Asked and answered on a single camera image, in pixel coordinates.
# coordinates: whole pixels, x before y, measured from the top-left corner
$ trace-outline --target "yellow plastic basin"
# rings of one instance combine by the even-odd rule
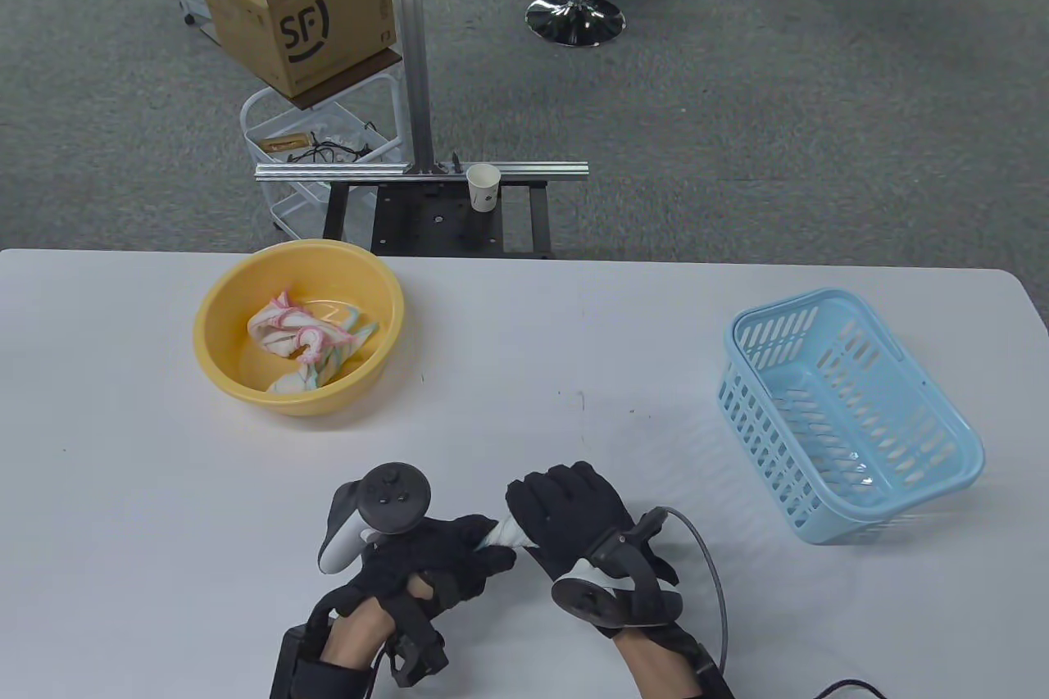
[[[357,327],[379,323],[334,380],[300,395],[265,391],[297,362],[262,351],[248,336],[248,320],[284,290],[322,320],[340,322],[354,306],[361,311]],[[227,395],[278,414],[323,415],[374,384],[403,322],[401,284],[378,256],[346,242],[303,239],[252,254],[218,279],[197,313],[193,347],[200,368]]]

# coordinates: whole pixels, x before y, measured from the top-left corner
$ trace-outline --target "chrome chair base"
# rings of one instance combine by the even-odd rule
[[[562,47],[599,47],[626,28],[622,10],[606,0],[537,0],[524,21],[540,39]]]

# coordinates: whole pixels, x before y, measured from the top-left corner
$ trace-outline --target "paper cup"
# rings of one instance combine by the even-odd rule
[[[499,195],[499,170],[491,164],[474,164],[466,170],[470,186],[470,208],[476,212],[491,212]]]

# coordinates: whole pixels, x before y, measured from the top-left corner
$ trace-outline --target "black sleeve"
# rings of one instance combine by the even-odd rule
[[[291,696],[292,699],[361,699],[370,679],[370,670],[300,660],[292,679]]]

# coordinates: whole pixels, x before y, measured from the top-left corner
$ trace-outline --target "towel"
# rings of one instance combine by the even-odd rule
[[[351,343],[354,339],[339,325],[319,320],[295,305],[287,292],[281,292],[248,320],[248,335],[258,346],[281,357],[291,357],[304,348],[299,357],[303,363],[320,362],[327,350]]]
[[[341,324],[319,320],[308,311],[292,302],[287,292],[281,292],[248,320],[248,335],[266,352],[280,357],[296,358],[299,368],[280,377],[270,385],[269,393],[303,393],[315,390],[331,381],[343,363],[348,361],[379,325],[365,325],[350,333],[361,314],[357,309]]]
[[[340,326],[349,331],[358,319],[358,314],[354,313],[348,320]],[[331,381],[331,378],[339,373],[342,364],[348,361],[357,351],[367,342],[368,337],[376,332],[379,325],[372,322],[361,327],[355,335],[350,336],[349,343],[335,344],[328,348],[324,356],[314,363],[299,363],[299,368],[288,372],[276,380],[269,388],[267,393],[303,393],[304,390],[316,390]]]

